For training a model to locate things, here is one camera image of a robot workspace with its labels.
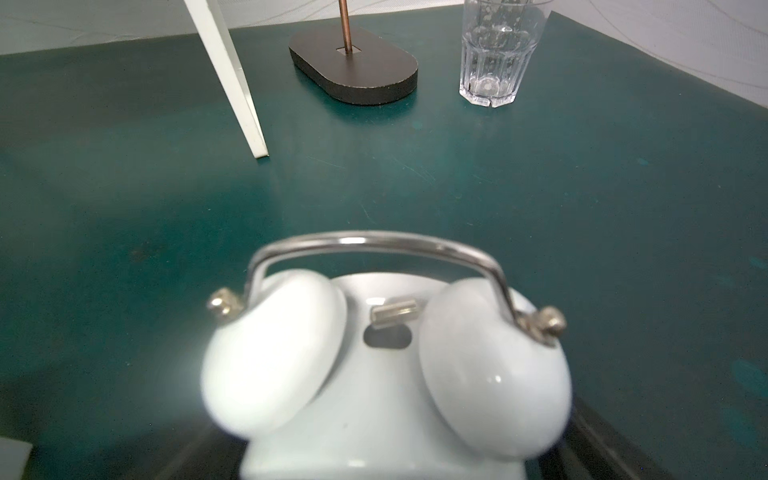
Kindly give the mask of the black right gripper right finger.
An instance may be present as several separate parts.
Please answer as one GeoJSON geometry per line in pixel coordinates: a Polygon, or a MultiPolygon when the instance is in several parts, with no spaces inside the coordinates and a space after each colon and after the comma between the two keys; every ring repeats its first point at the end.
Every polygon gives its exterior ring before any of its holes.
{"type": "Polygon", "coordinates": [[[671,479],[673,475],[574,397],[562,439],[536,460],[540,479],[671,479]]]}

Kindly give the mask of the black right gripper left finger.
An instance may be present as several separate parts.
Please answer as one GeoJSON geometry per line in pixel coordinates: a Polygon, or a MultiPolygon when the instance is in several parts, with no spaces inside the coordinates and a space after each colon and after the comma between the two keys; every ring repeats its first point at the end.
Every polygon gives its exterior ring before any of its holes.
{"type": "Polygon", "coordinates": [[[247,442],[205,421],[168,453],[154,454],[129,479],[239,479],[247,442]]]}

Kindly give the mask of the white twin-bell alarm clock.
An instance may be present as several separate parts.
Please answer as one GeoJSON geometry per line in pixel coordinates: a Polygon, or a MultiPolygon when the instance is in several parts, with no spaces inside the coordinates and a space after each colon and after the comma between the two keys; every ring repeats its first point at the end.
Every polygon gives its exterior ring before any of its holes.
{"type": "Polygon", "coordinates": [[[222,288],[207,306],[217,326],[201,393],[213,421],[247,443],[243,479],[522,479],[571,415],[564,315],[534,306],[466,244],[295,236],[253,255],[242,294],[222,288]],[[429,257],[476,276],[269,273],[345,252],[429,257]]]}

